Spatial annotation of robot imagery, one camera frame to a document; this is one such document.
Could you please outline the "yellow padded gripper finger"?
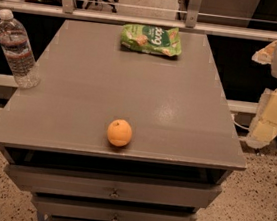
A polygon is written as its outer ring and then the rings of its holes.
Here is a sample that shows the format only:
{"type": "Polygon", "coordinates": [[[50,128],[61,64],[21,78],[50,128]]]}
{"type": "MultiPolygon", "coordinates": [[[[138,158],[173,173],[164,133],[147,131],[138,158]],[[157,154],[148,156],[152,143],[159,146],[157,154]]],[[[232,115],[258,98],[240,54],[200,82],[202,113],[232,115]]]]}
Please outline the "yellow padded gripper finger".
{"type": "Polygon", "coordinates": [[[261,50],[256,51],[252,56],[252,61],[264,65],[271,64],[276,45],[277,41],[273,41],[261,50]]]}
{"type": "Polygon", "coordinates": [[[277,136],[277,88],[266,89],[258,101],[256,116],[249,125],[246,144],[262,149],[277,136]]]}

